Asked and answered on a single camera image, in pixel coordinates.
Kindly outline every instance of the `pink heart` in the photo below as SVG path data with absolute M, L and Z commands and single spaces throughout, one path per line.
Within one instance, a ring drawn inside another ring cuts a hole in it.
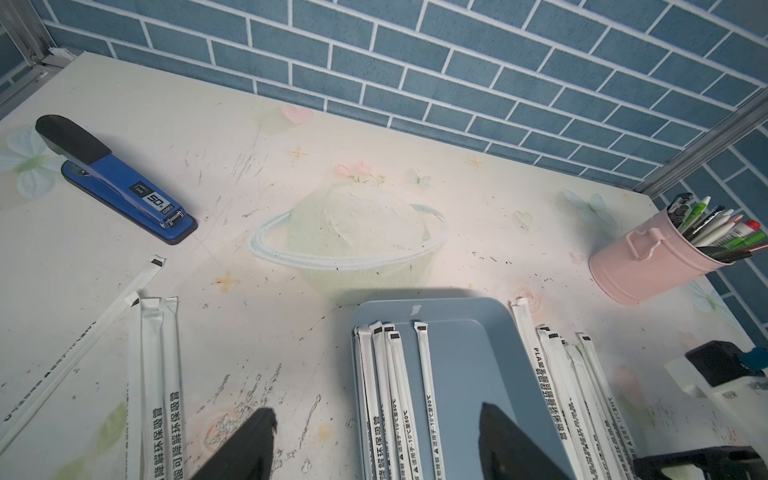
M 315 112 L 309 108 L 297 107 L 296 105 L 283 104 L 280 106 L 283 114 L 296 125 L 301 125 L 306 121 L 312 120 Z

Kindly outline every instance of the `black plastic object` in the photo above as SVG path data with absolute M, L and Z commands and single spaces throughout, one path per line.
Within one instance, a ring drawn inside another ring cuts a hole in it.
M 61 115 L 43 115 L 35 123 L 35 130 L 56 154 L 75 157 L 86 165 L 112 153 L 98 138 Z
M 740 359 L 743 352 L 731 342 L 713 340 L 688 353 L 685 358 L 701 373 L 710 386 L 723 385 L 743 376 L 762 376 L 760 370 L 745 367 Z
M 679 465 L 695 465 L 710 480 L 768 480 L 766 464 L 757 452 L 732 446 L 636 458 L 634 473 L 642 480 L 670 480 L 661 469 Z
M 478 446 L 485 480 L 571 480 L 496 405 L 482 404 Z
M 258 409 L 192 477 L 192 480 L 268 480 L 277 419 Z

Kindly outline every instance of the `bucket handle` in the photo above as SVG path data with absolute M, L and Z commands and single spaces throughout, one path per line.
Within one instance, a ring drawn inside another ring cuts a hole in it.
M 643 255 L 641 257 L 640 254 L 637 252 L 637 249 L 635 249 L 634 245 L 632 244 L 632 235 L 633 234 L 637 234 L 637 235 L 649 235 L 650 234 L 654 238 L 654 240 L 656 240 L 656 243 L 654 243 L 654 245 L 650 248 L 650 250 L 648 250 L 648 253 L 646 255 Z M 632 252 L 632 255 L 634 255 L 634 259 L 635 260 L 639 260 L 641 262 L 644 262 L 645 260 L 648 260 L 651 255 L 654 254 L 654 250 L 656 250 L 656 247 L 661 245 L 661 242 L 666 240 L 666 239 L 668 239 L 669 237 L 667 235 L 665 235 L 664 233 L 662 233 L 662 231 L 659 230 L 658 228 L 651 227 L 648 230 L 645 230 L 644 232 L 640 232 L 640 231 L 637 231 L 637 230 L 632 230 L 630 233 L 627 233 L 626 238 L 627 238 L 627 245 L 629 245 L 629 250 Z

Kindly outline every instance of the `green pen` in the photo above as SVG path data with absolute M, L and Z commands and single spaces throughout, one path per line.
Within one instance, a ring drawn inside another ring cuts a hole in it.
M 691 209 L 690 214 L 686 217 L 686 219 L 683 221 L 683 223 L 677 228 L 678 231 L 684 232 L 690 225 L 695 222 L 701 214 L 704 212 L 704 209 L 707 208 L 707 205 L 710 204 L 710 198 L 709 195 L 704 197 L 701 202 L 699 202 L 694 208 Z
M 723 245 L 723 247 L 725 247 L 726 251 L 728 252 L 732 252 L 734 250 L 742 250 L 747 247 L 751 247 L 757 242 L 762 241 L 765 237 L 768 236 L 764 232 L 755 232 L 746 238 L 734 238 L 730 242 Z

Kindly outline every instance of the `flower drawing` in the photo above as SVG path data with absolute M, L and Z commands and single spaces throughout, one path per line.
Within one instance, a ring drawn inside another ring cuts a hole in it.
M 333 172 L 340 177 L 349 178 L 361 184 L 380 185 L 385 180 L 384 175 L 375 175 L 371 166 L 362 160 L 349 167 L 344 164 L 336 164 L 333 166 Z
M 16 188 L 26 198 L 39 198 L 53 190 L 65 158 L 53 153 L 32 126 L 10 133 L 10 151 L 0 152 L 0 173 L 18 173 Z

